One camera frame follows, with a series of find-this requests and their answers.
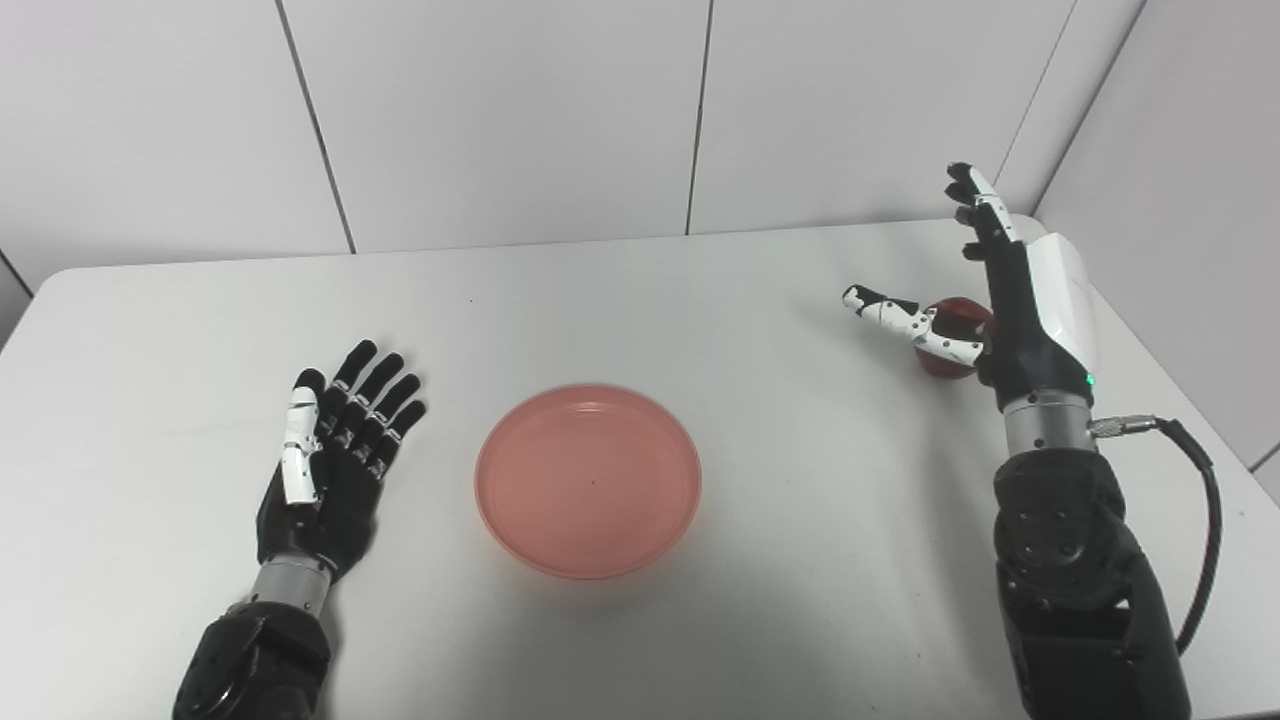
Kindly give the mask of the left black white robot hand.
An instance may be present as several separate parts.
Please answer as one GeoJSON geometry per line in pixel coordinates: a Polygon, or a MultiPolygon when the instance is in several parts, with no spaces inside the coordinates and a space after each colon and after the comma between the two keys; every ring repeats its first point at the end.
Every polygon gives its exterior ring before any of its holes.
{"type": "Polygon", "coordinates": [[[369,551],[387,474],[426,415],[420,375],[360,341],[335,374],[303,370],[256,516],[257,560],[302,555],[340,580],[369,551]]]}

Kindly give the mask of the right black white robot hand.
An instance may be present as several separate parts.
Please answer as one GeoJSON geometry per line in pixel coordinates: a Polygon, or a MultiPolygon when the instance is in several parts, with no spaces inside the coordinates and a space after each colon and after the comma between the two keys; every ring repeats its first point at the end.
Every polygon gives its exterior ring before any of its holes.
{"type": "Polygon", "coordinates": [[[955,219],[975,236],[963,256],[986,270],[991,320],[983,340],[942,329],[941,313],[851,284],[842,302],[856,316],[915,348],[977,372],[998,407],[1060,392],[1094,406],[1098,348],[1093,286],[1076,247],[1060,233],[1025,238],[995,186],[972,164],[948,165],[955,219]]]}

